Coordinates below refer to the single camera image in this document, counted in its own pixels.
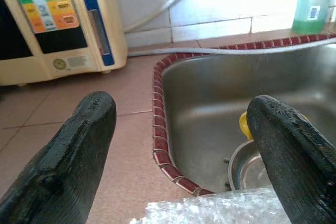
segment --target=stainless steel sink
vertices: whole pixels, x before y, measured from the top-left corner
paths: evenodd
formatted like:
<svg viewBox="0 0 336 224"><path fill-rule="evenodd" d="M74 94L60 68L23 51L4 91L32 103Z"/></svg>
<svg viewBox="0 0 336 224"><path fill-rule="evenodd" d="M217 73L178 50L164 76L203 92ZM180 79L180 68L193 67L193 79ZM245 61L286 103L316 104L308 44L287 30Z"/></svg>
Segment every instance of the stainless steel sink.
<svg viewBox="0 0 336 224"><path fill-rule="evenodd" d="M228 190L226 160L246 141L238 120L257 95L294 106L336 144L336 45L184 60L162 82L173 162L213 192Z"/></svg>

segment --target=green bottle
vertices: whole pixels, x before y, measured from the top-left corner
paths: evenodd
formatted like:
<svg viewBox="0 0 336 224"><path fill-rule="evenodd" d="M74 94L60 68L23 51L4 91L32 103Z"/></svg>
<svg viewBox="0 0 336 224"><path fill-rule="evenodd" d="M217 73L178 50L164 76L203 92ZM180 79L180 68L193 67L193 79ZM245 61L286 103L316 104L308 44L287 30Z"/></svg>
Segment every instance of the green bottle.
<svg viewBox="0 0 336 224"><path fill-rule="evenodd" d="M299 34L318 34L324 28L330 0L298 0L292 30Z"/></svg>

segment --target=metal bowl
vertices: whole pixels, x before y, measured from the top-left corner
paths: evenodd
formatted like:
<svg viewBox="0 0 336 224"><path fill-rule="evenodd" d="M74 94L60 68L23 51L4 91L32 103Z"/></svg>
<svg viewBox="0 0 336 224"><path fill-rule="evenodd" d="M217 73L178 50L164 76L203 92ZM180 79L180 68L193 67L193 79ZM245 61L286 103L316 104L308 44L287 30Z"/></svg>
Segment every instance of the metal bowl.
<svg viewBox="0 0 336 224"><path fill-rule="evenodd" d="M229 162L228 177L232 190L272 186L254 141L235 150Z"/></svg>

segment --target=bubble wrap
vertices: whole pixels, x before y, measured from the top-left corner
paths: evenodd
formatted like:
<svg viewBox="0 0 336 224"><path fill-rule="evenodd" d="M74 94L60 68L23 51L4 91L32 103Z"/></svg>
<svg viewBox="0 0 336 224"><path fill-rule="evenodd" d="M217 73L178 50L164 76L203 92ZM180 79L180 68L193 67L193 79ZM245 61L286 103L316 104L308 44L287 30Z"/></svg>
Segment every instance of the bubble wrap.
<svg viewBox="0 0 336 224"><path fill-rule="evenodd" d="M149 203L145 217L130 224L290 224L272 188Z"/></svg>

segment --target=red tile trim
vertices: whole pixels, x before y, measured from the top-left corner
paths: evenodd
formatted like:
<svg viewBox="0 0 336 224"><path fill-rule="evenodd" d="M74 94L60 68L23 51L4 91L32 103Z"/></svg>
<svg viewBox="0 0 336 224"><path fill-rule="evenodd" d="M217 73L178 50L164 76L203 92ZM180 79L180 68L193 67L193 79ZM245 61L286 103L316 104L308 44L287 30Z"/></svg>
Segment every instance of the red tile trim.
<svg viewBox="0 0 336 224"><path fill-rule="evenodd" d="M169 152L168 142L161 137L155 137L153 141L153 149L155 151L160 150L168 153Z"/></svg>
<svg viewBox="0 0 336 224"><path fill-rule="evenodd" d="M181 178L176 182L177 185L181 186L183 189L188 191L189 193L193 194L193 192L199 188L199 185L192 182L188 178Z"/></svg>
<svg viewBox="0 0 336 224"><path fill-rule="evenodd" d="M172 166L172 165L166 165L162 167L162 171L171 180L175 180L177 178L183 177L180 171L175 166Z"/></svg>
<svg viewBox="0 0 336 224"><path fill-rule="evenodd" d="M154 151L154 159L158 165L171 165L172 161L167 152Z"/></svg>
<svg viewBox="0 0 336 224"><path fill-rule="evenodd" d="M308 43L312 41L325 40L335 38L336 34L319 34L319 35L303 35L299 37L282 38L267 41L250 42L245 44L229 45L216 47L216 49L263 49L281 46L291 46L297 44ZM181 186L194 196L212 194L213 192L200 188L199 185L192 182L190 179L173 166L173 162L169 156L169 145L167 141L167 128L165 123L165 111L163 104L163 86L162 72L173 62L183 59L199 57L205 54L192 53L177 53L171 54L156 63L154 67L153 77L153 157L160 166L162 172L166 174L170 180L173 180L177 185Z"/></svg>

